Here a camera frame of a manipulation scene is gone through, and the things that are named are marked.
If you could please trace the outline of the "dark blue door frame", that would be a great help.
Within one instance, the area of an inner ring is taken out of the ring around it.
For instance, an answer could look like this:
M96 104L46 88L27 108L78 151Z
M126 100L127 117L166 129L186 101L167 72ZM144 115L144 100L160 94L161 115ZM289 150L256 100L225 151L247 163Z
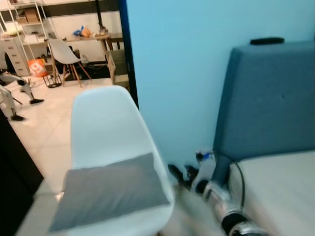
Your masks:
M120 22L122 26L123 42L124 42L124 51L126 57L126 67L128 72L129 80L129 92L130 96L136 105L139 108L139 99L137 94L135 70L134 70L134 61L133 61L133 52L132 52L132 40L129 27L129 15L128 15L128 5L127 0L118 0L119 2L119 12L120 12Z

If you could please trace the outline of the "wooden desk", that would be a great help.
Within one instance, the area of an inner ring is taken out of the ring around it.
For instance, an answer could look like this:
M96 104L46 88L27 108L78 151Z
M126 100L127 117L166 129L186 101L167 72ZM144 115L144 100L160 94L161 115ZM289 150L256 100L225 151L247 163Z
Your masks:
M110 50L114 50L114 45L117 46L117 50L120 49L120 45L124 45L124 38L122 33L106 33L106 34L97 34L97 36L92 37L71 37L63 38L63 41L72 42L72 41L89 41L96 40L99 41L103 53L106 55Z

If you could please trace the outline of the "flat black remote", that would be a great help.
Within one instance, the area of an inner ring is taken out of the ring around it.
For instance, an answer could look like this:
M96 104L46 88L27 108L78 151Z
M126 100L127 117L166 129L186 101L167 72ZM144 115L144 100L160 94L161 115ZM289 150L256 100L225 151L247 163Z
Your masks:
M285 42L284 38L281 37L266 37L266 38L257 38L250 40L250 45L271 45L271 44L282 44Z

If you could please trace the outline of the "white plastic shell chair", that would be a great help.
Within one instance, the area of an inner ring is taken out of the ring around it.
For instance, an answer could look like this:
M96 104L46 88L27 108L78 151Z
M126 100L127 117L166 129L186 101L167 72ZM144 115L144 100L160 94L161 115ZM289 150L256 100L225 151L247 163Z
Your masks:
M70 118L61 119L31 158L44 175L34 206L20 228L25 236L162 236L175 207L175 193L153 138L129 92L121 86L87 90L73 101ZM51 233L64 194L68 171L108 166L152 153L155 170L169 199L152 207L104 222Z

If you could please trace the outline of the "dark wooden furniture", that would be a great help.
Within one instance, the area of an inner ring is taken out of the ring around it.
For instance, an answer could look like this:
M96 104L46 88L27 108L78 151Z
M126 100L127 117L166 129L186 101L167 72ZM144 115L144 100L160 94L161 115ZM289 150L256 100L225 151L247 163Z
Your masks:
M0 236L15 236L43 176L0 110Z

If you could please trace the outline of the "brown cardboard box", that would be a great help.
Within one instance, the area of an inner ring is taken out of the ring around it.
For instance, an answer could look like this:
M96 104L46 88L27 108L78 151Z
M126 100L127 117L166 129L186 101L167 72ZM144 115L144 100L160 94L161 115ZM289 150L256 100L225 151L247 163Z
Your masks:
M23 16L28 23L40 23L40 13L36 7L29 7L23 10Z

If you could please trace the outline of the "white mattress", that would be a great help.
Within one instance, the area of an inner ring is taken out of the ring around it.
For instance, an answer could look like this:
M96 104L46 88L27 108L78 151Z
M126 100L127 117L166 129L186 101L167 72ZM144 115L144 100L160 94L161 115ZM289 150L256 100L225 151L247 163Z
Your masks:
M300 151L246 159L230 166L230 193L241 200L245 191L244 211L256 223L263 217L268 225L282 226L288 232L287 216L296 214L315 219L315 151Z

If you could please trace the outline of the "blue plastic bag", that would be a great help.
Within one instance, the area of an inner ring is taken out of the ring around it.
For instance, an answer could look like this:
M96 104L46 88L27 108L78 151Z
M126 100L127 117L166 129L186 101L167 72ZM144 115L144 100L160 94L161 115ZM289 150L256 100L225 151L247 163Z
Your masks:
M72 36L76 38L91 38L94 33L88 27L81 26L80 29L73 31Z

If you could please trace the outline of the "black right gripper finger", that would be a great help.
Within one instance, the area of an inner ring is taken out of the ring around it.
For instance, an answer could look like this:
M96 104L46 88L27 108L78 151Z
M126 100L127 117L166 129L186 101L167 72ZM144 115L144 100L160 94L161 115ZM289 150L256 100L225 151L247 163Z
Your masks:
M199 169L194 166L185 166L185 170L187 178L185 180L185 187L190 191L195 191L195 184L193 182L199 173Z
M167 168L169 172L171 173L171 175L175 178L177 183L180 186L184 186L184 175L182 171L180 171L180 169L176 165L173 165L173 164L168 164Z

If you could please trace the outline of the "white chair with wooden legs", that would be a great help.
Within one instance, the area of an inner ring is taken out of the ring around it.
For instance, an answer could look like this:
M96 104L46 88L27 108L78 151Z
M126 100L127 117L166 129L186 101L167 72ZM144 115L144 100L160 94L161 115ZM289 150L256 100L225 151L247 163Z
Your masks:
M54 69L57 69L56 63L58 62L63 66L63 69L58 72L60 76L60 80L62 82L62 86L65 86L65 78L66 75L73 76L79 87L81 88L81 77L79 76L79 72L77 72L76 67L78 66L85 73L90 81L92 81L92 77L88 74L87 70L83 67L81 63L81 59L74 54L69 45L67 45L61 39L49 39L48 41L49 49L51 53L51 59L53 60Z

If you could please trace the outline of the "white metal shelf rack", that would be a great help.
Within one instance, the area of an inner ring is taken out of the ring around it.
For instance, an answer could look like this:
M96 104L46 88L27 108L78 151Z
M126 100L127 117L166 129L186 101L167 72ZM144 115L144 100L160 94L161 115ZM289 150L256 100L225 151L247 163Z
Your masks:
M24 9L36 7L40 23L28 23ZM45 9L43 0L0 0L0 29L6 37L17 36L26 44L45 43L56 32Z

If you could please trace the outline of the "orange shopping bag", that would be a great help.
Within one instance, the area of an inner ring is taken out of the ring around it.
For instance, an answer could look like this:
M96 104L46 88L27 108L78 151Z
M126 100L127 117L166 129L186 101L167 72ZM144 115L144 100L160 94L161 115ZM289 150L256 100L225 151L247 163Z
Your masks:
M46 69L45 61L43 59L33 59L28 61L30 75L33 77L46 77L50 73Z

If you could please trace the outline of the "black pole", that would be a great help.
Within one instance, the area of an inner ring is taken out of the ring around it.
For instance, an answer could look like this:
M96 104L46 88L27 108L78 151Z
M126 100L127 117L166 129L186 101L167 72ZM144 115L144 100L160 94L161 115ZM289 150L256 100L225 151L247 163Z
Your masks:
M107 34L108 29L103 24L103 16L101 11L101 6L99 0L94 0L94 4L96 7L96 14L97 14L97 24L99 25L99 33L100 34Z

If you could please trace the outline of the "silver leg with black foot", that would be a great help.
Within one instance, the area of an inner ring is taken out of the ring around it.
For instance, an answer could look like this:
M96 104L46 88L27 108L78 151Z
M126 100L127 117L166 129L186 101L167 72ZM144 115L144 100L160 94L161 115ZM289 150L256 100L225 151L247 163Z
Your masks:
M43 99L36 99L34 97L29 84L21 77L15 76L9 72L0 74L0 85L5 86L12 82L16 82L21 87L22 92L27 94L27 96L30 98L30 104L42 103L44 101Z
M23 121L24 117L20 116L16 112L16 106L14 104L14 97L9 90L7 90L4 86L0 85L0 98L2 102L6 104L6 107L9 108L11 112L10 120L13 121Z

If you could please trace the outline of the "beige wooden crate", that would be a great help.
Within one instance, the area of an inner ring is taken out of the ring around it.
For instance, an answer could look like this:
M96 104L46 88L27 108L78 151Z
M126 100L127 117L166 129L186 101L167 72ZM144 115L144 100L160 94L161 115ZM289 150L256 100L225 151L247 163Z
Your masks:
M108 50L108 69L113 85L129 88L128 67L124 50Z

